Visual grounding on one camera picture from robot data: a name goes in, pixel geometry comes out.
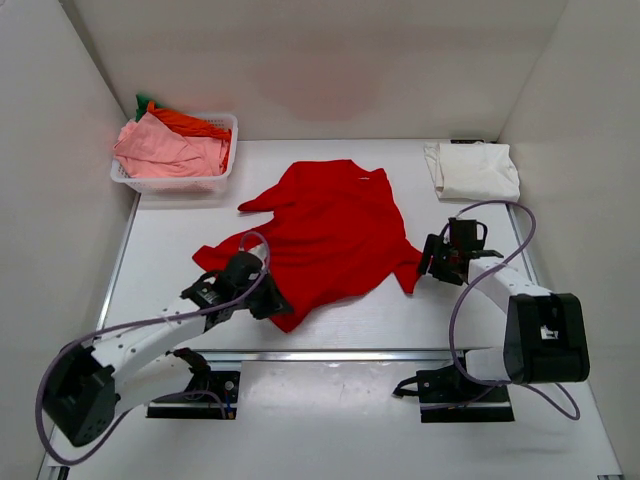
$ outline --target plastic basket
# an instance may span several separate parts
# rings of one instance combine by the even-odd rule
[[[227,170],[222,175],[215,177],[131,178],[122,168],[120,162],[114,158],[111,164],[111,179],[114,182],[129,185],[140,193],[224,192],[236,157],[238,119],[230,113],[191,113],[189,115],[205,120],[216,127],[231,130],[229,161],[227,162]]]

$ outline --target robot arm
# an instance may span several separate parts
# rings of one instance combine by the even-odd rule
[[[160,316],[233,303],[252,287],[262,268],[256,255],[240,251],[224,271],[204,274]],[[293,311],[267,273],[243,301],[228,308],[122,330],[86,347],[77,345],[49,376],[44,410],[71,444],[80,447],[99,437],[115,417],[137,405],[201,389],[210,374],[207,362],[189,349],[172,349],[228,320],[238,309],[248,309],[257,319]]]
[[[469,374],[515,384],[586,380],[589,356],[579,300],[535,285],[508,265],[488,275],[501,265],[502,255],[484,249],[487,233],[476,220],[450,218],[440,235],[428,236],[418,267],[419,273],[454,285],[486,275],[476,289],[507,315],[504,347],[467,352]]]

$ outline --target beige wall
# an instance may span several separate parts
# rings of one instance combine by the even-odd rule
[[[123,121],[56,0],[0,0],[2,479],[37,476],[37,384],[95,326],[131,205],[109,179]]]
[[[640,3],[570,0],[500,140],[540,220],[543,276],[583,303],[593,391],[640,478]]]
[[[497,138],[566,0],[63,0],[127,114],[244,139]]]

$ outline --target red shirt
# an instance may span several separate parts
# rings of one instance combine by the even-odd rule
[[[285,332],[313,308],[364,295],[392,272],[405,293],[413,293],[421,252],[406,239],[383,169],[368,172],[351,160],[296,162],[238,210],[273,210],[273,220],[252,230],[269,242],[271,273],[294,308],[271,318]],[[193,260],[207,271],[223,269],[244,233],[202,247]],[[258,243],[248,238],[245,249]]]

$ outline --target folded white cloth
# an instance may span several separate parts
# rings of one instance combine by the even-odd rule
[[[439,198],[515,201],[520,197],[509,145],[427,142],[424,155]]]

